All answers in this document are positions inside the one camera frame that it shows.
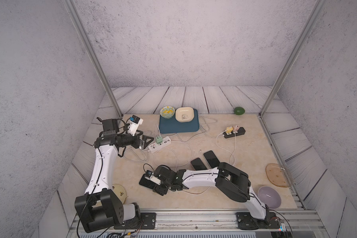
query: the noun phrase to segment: white cable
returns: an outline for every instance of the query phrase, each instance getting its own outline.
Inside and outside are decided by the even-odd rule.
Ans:
[[[222,148],[222,147],[220,147],[220,146],[218,145],[217,139],[218,139],[218,137],[219,137],[222,133],[224,133],[226,130],[224,130],[224,131],[222,131],[221,133],[219,133],[218,136],[215,138],[215,144],[216,144],[219,148],[221,148],[221,149],[223,149],[223,150],[226,150],[226,149],[225,149],[225,148]],[[234,151],[231,152],[231,151],[229,151],[229,150],[226,150],[227,152],[229,152],[229,153],[231,154],[231,155],[230,155],[230,159],[229,159],[229,164],[231,164],[231,157],[232,157],[232,156],[234,157],[234,163],[231,164],[232,166],[234,166],[234,164],[235,164],[235,162],[236,162],[236,158],[235,158],[234,152],[235,152],[235,150],[237,149],[237,136],[236,136],[236,134],[234,134],[234,137],[235,137],[235,147],[234,147]]]
[[[156,123],[156,126],[157,126],[157,123]],[[160,133],[160,128],[159,128],[159,126],[157,126],[157,129],[159,129],[159,135],[161,136],[161,133]]]
[[[192,147],[190,147],[190,145],[188,145],[188,144],[185,143],[185,142],[182,142],[182,141],[179,141],[179,140],[171,140],[171,141],[172,141],[172,142],[173,142],[173,141],[177,141],[177,142],[183,143],[183,144],[189,146],[190,150],[192,151],[192,154],[191,154],[190,159],[188,160],[188,162],[187,162],[186,164],[183,164],[183,165],[178,165],[178,164],[179,164],[179,160],[178,160],[179,157],[177,156],[177,154],[176,154],[176,152],[175,152],[174,150],[172,150],[172,149],[170,149],[170,148],[162,148],[162,149],[160,149],[160,150],[171,150],[171,151],[173,151],[173,153],[175,153],[175,155],[176,155],[176,167],[175,167],[175,170],[174,170],[174,171],[176,172],[177,167],[185,166],[185,165],[187,165],[187,164],[189,164],[189,163],[191,162],[191,160],[192,160],[192,158],[193,158],[194,152],[193,152]],[[155,156],[156,156],[156,154],[157,154],[160,150],[156,151],[155,154],[153,155],[153,162],[154,162],[157,166],[159,166],[159,165],[158,165],[158,164],[156,163],[156,161],[155,161]]]
[[[170,148],[162,148],[162,149],[156,151],[156,153],[153,155],[153,162],[154,162],[157,166],[159,166],[159,165],[156,163],[155,156],[156,156],[156,154],[157,154],[159,151],[161,151],[161,150],[171,150],[171,151],[173,151],[173,153],[175,153],[175,155],[176,155],[176,167],[175,167],[175,170],[174,170],[174,171],[176,172],[176,170],[177,170],[177,165],[178,165],[178,163],[179,163],[179,160],[178,160],[179,157],[177,156],[176,152],[175,152],[174,150],[170,149]]]
[[[132,159],[128,159],[128,158],[126,157],[126,152],[127,152],[127,151],[131,151],[134,155],[136,155],[136,157],[139,159],[139,161],[135,161],[135,160],[132,160]],[[129,160],[129,161],[131,161],[131,162],[134,162],[134,163],[145,163],[145,162],[147,162],[147,161],[150,159],[150,155],[149,155],[149,153],[147,153],[147,156],[146,156],[143,152],[142,152],[142,154],[144,155],[145,160],[141,159],[141,158],[135,153],[135,151],[132,150],[132,148],[129,148],[129,149],[127,149],[127,150],[124,152],[123,158],[125,158],[126,160]]]
[[[199,135],[202,135],[202,134],[204,134],[205,136],[208,136],[208,137],[216,137],[216,136],[210,136],[210,135],[206,134],[206,132],[210,131],[209,124],[217,123],[218,120],[217,120],[217,119],[214,119],[214,118],[211,118],[211,117],[205,117],[205,116],[202,116],[202,115],[200,115],[200,116],[203,117],[203,119],[204,119],[204,121],[205,121],[205,123],[200,124],[200,129],[201,129],[202,132],[199,133],[199,134],[196,134],[196,135],[192,136],[189,140],[183,140],[183,139],[181,139],[181,137],[177,134],[177,137],[178,137],[182,142],[189,142],[189,141],[190,141],[191,139],[193,139],[194,137],[199,136]],[[214,122],[209,122],[209,123],[207,123],[206,120],[205,120],[205,118],[208,118],[208,119],[211,119],[211,120],[215,120],[215,121],[214,121]]]
[[[187,191],[185,191],[185,190],[181,190],[181,191],[183,191],[184,193],[192,194],[192,195],[201,195],[201,194],[205,193],[206,191],[208,191],[209,188],[210,188],[210,187],[208,187],[205,191],[203,191],[203,192],[201,192],[201,193],[190,193],[190,192],[187,192]]]

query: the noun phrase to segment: power strip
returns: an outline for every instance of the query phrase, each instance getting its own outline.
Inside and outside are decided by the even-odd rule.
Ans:
[[[162,139],[162,143],[155,142],[149,145],[148,149],[150,150],[151,153],[155,153],[156,151],[161,150],[162,148],[170,144],[171,144],[171,139],[169,138],[169,136],[166,136]]]

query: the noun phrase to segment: enclosure wall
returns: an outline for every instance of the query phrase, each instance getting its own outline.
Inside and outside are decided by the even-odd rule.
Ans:
[[[56,189],[103,96],[61,0],[0,1],[0,237],[30,237],[52,198],[61,207]]]
[[[278,94],[357,209],[357,0],[329,1]]]
[[[270,86],[315,0],[75,0],[111,87]]]

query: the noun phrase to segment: metal frame pole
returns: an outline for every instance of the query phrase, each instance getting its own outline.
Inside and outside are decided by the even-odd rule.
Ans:
[[[290,71],[297,56],[300,53],[302,46],[304,45],[305,41],[307,40],[310,32],[312,31],[312,28],[314,27],[315,23],[317,22],[320,14],[322,13],[326,2],[327,2],[327,0],[318,0],[317,3],[315,4],[315,7],[313,8],[311,15],[309,16],[307,23],[305,24],[303,30],[301,31],[301,33],[295,43],[294,48],[292,49],[282,71],[280,72],[278,78],[276,79],[276,81],[274,83],[274,86],[271,89],[270,94],[268,95],[268,98],[267,98],[265,104],[262,107],[262,110],[259,113],[259,115],[261,117],[264,116],[264,114],[266,113],[272,100],[274,99],[276,93],[279,91],[279,88],[281,87],[284,79],[286,78],[287,73]]]
[[[80,38],[86,48],[87,54],[89,55],[90,60],[91,60],[92,64],[94,65],[95,70],[97,71],[99,79],[102,82],[103,87],[105,88],[105,91],[106,91],[112,105],[115,108],[115,111],[117,112],[118,116],[120,118],[122,118],[123,117],[122,111],[120,110],[119,105],[116,102],[114,94],[108,84],[106,75],[105,75],[102,67],[100,66],[99,60],[94,52],[94,49],[90,43],[90,40],[87,37],[86,31],[83,28],[82,21],[81,21],[80,17],[78,16],[78,12],[74,6],[73,1],[72,0],[64,0],[63,2],[65,4],[67,12],[69,12],[69,15],[70,15],[71,20],[73,21],[73,24],[78,32],[78,35],[80,36]]]

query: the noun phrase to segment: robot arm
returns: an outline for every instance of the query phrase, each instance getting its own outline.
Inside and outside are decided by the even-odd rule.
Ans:
[[[198,186],[217,187],[231,200],[243,202],[253,218],[266,220],[269,217],[266,205],[251,187],[249,176],[228,163],[220,163],[218,167],[208,170],[181,169],[177,173],[160,165],[154,172],[147,171],[142,177],[144,179],[155,183],[153,191],[162,196],[167,194],[168,189],[180,191]]]
[[[103,120],[103,131],[94,143],[95,164],[89,185],[83,196],[75,199],[74,206],[84,230],[87,233],[121,225],[124,221],[138,224],[141,219],[140,210],[136,203],[123,205],[112,191],[112,175],[117,156],[123,157],[127,145],[145,149],[153,137],[143,135],[137,128],[143,120],[132,116],[126,124],[127,131],[119,132],[117,119]],[[227,197],[244,202],[252,217],[268,220],[268,209],[255,194],[249,181],[249,176],[227,163],[220,163],[217,168],[210,170],[191,171],[186,169],[172,171],[160,165],[154,172],[143,174],[140,183],[152,188],[154,192],[165,195],[168,189],[180,191],[197,186],[217,187]]]
[[[114,163],[117,156],[123,157],[127,145],[145,149],[153,138],[143,135],[137,128],[143,120],[132,116],[126,133],[118,134],[117,119],[103,120],[103,131],[94,143],[94,170],[83,196],[75,199],[74,206],[80,217],[84,230],[89,233],[110,226],[116,226],[129,220],[140,221],[140,210],[136,203],[123,205],[112,191]],[[119,148],[124,148],[122,155]]]

